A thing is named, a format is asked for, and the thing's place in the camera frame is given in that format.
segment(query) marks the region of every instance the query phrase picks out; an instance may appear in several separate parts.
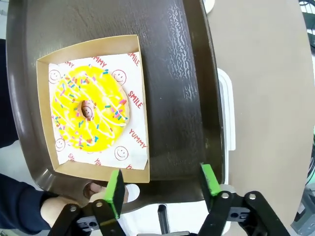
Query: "screw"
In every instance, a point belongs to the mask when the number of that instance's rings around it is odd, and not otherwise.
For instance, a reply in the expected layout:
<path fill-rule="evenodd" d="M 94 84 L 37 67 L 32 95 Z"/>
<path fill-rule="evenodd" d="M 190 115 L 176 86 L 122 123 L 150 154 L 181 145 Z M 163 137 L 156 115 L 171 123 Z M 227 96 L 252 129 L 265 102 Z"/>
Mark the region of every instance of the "screw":
<path fill-rule="evenodd" d="M 250 199 L 251 199 L 251 200 L 255 200 L 255 199 L 256 199 L 256 195 L 253 194 L 253 193 L 251 193 L 251 194 L 250 194 Z"/>
<path fill-rule="evenodd" d="M 103 205 L 103 203 L 101 203 L 101 202 L 96 203 L 96 207 L 101 207 L 102 205 Z"/>
<path fill-rule="evenodd" d="M 222 193 L 221 197 L 224 199 L 227 199 L 227 198 L 229 198 L 229 194 L 228 193 Z"/>
<path fill-rule="evenodd" d="M 75 211 L 77 209 L 76 206 L 71 206 L 70 211 Z"/>

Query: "navy sleeve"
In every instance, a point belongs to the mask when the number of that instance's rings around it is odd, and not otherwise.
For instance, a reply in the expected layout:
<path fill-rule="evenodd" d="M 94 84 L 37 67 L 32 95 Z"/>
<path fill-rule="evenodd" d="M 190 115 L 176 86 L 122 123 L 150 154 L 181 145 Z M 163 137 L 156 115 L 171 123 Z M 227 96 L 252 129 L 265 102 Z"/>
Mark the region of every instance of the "navy sleeve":
<path fill-rule="evenodd" d="M 43 191 L 0 174 L 0 229 L 19 229 L 29 235 L 50 229 L 40 215 Z"/>

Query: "cardboard box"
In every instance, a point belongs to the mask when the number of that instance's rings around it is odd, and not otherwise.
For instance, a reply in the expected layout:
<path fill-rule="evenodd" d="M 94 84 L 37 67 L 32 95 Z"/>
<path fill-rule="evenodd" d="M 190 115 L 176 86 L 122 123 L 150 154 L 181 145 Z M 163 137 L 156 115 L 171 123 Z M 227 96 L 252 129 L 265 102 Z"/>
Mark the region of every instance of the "cardboard box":
<path fill-rule="evenodd" d="M 111 172 L 117 168 L 98 166 L 80 162 L 67 161 L 60 165 L 57 159 L 57 152 L 55 149 L 55 138 L 53 133 L 53 124 L 50 111 L 49 100 L 49 63 L 59 64 L 62 62 L 89 58 L 104 55 L 125 54 L 134 53 L 140 51 L 139 39 L 137 35 L 123 35 L 108 38 L 95 39 L 83 43 L 78 43 L 53 53 L 50 53 L 37 60 L 37 90 L 40 115 L 43 124 L 44 135 L 52 166 L 56 172 L 87 178 L 95 180 L 108 181 Z M 146 111 L 145 90 L 143 86 L 144 94 L 144 110 Z M 148 133 L 147 116 L 145 112 L 146 130 Z M 122 169 L 125 182 L 130 183 L 144 183 L 150 181 L 150 159 L 149 159 L 149 147 L 148 147 L 148 163 L 144 170 L 127 170 Z"/>

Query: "donut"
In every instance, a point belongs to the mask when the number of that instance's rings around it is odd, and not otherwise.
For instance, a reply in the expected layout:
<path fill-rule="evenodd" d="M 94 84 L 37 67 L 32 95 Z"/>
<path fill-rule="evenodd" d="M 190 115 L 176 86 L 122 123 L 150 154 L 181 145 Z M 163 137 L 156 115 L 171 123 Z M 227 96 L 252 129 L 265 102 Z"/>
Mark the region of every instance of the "donut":
<path fill-rule="evenodd" d="M 62 76 L 51 110 L 62 139 L 87 152 L 111 147 L 129 121 L 128 99 L 122 87 L 107 71 L 90 65 Z"/>

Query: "dark brown tray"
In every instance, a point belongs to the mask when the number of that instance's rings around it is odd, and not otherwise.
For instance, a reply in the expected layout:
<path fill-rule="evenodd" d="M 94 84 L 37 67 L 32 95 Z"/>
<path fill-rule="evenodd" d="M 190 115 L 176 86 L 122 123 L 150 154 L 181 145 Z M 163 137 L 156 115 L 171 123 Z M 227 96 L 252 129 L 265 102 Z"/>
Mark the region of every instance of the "dark brown tray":
<path fill-rule="evenodd" d="M 11 0 L 7 60 L 13 114 L 36 184 L 83 201 L 89 181 L 53 171 L 42 130 L 36 60 L 60 48 L 114 35 L 139 35 L 146 88 L 150 184 L 131 210 L 202 199 L 200 162 L 224 182 L 219 82 L 208 21 L 198 0 Z"/>

